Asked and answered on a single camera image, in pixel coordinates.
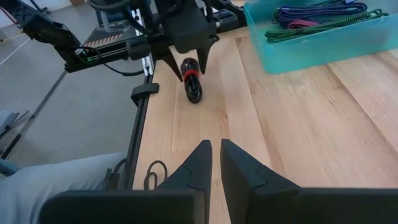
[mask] black clamp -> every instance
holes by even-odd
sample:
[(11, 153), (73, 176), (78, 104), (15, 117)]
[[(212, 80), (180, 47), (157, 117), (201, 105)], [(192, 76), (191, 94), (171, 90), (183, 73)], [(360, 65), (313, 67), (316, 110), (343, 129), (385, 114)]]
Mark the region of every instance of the black clamp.
[(135, 87), (131, 93), (131, 99), (136, 106), (138, 106), (138, 102), (140, 99), (148, 97), (151, 94), (159, 92), (159, 84), (158, 83), (150, 83), (143, 84)]
[(106, 170), (102, 190), (117, 190), (119, 188), (120, 174), (113, 174), (112, 169)]

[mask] black cable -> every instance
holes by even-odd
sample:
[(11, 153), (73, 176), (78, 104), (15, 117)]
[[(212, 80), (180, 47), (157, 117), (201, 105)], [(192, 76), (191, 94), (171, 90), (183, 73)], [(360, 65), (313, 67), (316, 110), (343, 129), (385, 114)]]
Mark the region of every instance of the black cable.
[(130, 14), (130, 12), (127, 9), (121, 9), (122, 15), (125, 19), (127, 19), (130, 23), (130, 25), (138, 30), (139, 32), (142, 32), (145, 35), (150, 34), (150, 30), (146, 29), (143, 25), (138, 23)]
[(199, 82), (199, 63), (194, 58), (186, 58), (181, 64), (185, 92), (191, 103), (199, 103), (203, 97), (203, 90)]
[(149, 190), (149, 178), (150, 178), (151, 176), (154, 176), (154, 179), (155, 179), (155, 187), (154, 187), (154, 188), (157, 187), (157, 175), (156, 175), (155, 172), (151, 172), (151, 171), (150, 171), (150, 170), (152, 170), (152, 167), (153, 167), (154, 165), (156, 165), (156, 164), (160, 164), (160, 165), (163, 166), (163, 168), (164, 168), (164, 180), (167, 179), (167, 167), (166, 167), (166, 165), (164, 164), (164, 162), (162, 162), (162, 161), (154, 161), (154, 162), (151, 163), (151, 164), (149, 165), (149, 167), (148, 167), (147, 175), (145, 176), (145, 179), (144, 179), (144, 190)]
[(131, 77), (131, 76), (141, 75), (141, 74), (144, 73), (144, 70), (143, 70), (143, 69), (142, 69), (142, 70), (139, 70), (139, 71), (137, 71), (137, 72), (120, 72), (120, 71), (117, 71), (116, 69), (110, 67), (109, 65), (107, 65), (107, 64), (105, 64), (105, 63), (104, 63), (104, 65), (105, 65), (108, 69), (110, 69), (110, 70), (112, 70), (112, 71), (114, 71), (114, 72), (116, 72), (116, 73), (118, 73), (118, 74), (121, 74), (121, 75), (123, 75), (123, 76), (130, 76), (130, 77)]
[[(88, 64), (96, 63), (96, 62), (99, 62), (99, 60), (101, 60), (101, 58), (102, 58), (101, 52), (99, 52), (99, 50), (95, 49), (94, 47), (79, 46), (79, 47), (71, 47), (71, 48), (73, 48), (73, 49), (91, 50), (91, 51), (94, 51), (94, 52), (95, 52), (97, 58), (96, 58), (95, 60), (93, 60), (93, 61), (84, 59), (84, 58), (80, 57), (79, 55), (77, 55), (78, 59), (79, 59), (81, 62), (83, 62), (83, 63), (88, 63)], [(109, 68), (110, 70), (112, 70), (112, 71), (114, 71), (114, 72), (116, 72), (116, 73), (118, 73), (118, 74), (121, 74), (121, 75), (123, 75), (123, 76), (127, 76), (127, 77), (137, 76), (137, 75), (141, 75), (141, 74), (144, 73), (144, 70), (143, 70), (143, 69), (142, 69), (142, 70), (139, 70), (139, 71), (136, 71), (136, 72), (120, 72), (120, 71), (118, 71), (118, 70), (116, 70), (116, 69), (110, 67), (109, 65), (107, 65), (107, 64), (105, 64), (105, 63), (103, 63), (103, 65), (105, 65), (105, 66), (106, 66), (107, 68)]]
[(207, 14), (207, 18), (209, 19), (209, 22), (214, 21), (213, 7), (211, 6), (210, 1), (203, 0), (203, 2), (205, 2), (205, 5), (206, 5), (206, 14)]
[(113, 173), (112, 173), (112, 174), (113, 174), (113, 175), (118, 174), (120, 167), (121, 167), (123, 164), (125, 164), (125, 163), (126, 163), (126, 159), (122, 159), (120, 162), (118, 162), (118, 163), (116, 164), (116, 166), (114, 167)]
[(159, 28), (159, 25), (161, 23), (163, 23), (166, 18), (174, 15), (175, 13), (178, 13), (182, 10), (182, 0), (177, 0), (177, 2), (175, 3), (175, 5), (173, 5), (172, 7), (168, 8), (164, 13), (162, 13), (157, 20), (154, 22), (153, 28), (152, 28), (152, 33), (154, 32), (154, 30), (157, 30)]

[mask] plastic container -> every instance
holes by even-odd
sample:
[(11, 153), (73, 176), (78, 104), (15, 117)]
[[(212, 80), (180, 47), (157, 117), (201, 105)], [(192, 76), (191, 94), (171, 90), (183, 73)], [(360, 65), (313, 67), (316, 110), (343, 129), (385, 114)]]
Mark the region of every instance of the plastic container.
[(271, 44), (267, 30), (281, 29), (272, 23), (272, 12), (281, 6), (308, 6), (324, 0), (248, 1), (244, 10), (254, 48), (264, 70), (282, 73), (398, 47), (398, 0), (359, 0), (368, 11), (382, 9), (390, 16)]

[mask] gray fabric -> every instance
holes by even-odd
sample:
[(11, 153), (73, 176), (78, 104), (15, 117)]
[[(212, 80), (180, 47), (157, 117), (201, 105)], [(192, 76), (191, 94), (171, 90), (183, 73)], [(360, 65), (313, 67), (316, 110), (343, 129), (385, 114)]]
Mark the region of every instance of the gray fabric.
[(67, 190), (99, 190), (107, 168), (124, 159), (108, 154), (59, 164), (26, 167), (0, 179), (0, 223), (37, 223), (44, 202)]

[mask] wooden table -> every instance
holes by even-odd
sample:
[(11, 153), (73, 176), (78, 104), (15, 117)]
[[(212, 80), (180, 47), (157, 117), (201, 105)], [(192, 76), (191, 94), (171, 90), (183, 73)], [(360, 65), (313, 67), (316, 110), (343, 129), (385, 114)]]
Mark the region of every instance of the wooden table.
[[(200, 77), (202, 102), (189, 103), (159, 62), (134, 188), (162, 160), (173, 172), (202, 139), (213, 146), (210, 223), (229, 223), (220, 141), (229, 138), (303, 187), (398, 187), (398, 51), (280, 75), (267, 74), (247, 29), (220, 35)], [(195, 52), (175, 54), (178, 64)], [(162, 179), (161, 166), (154, 169)]]

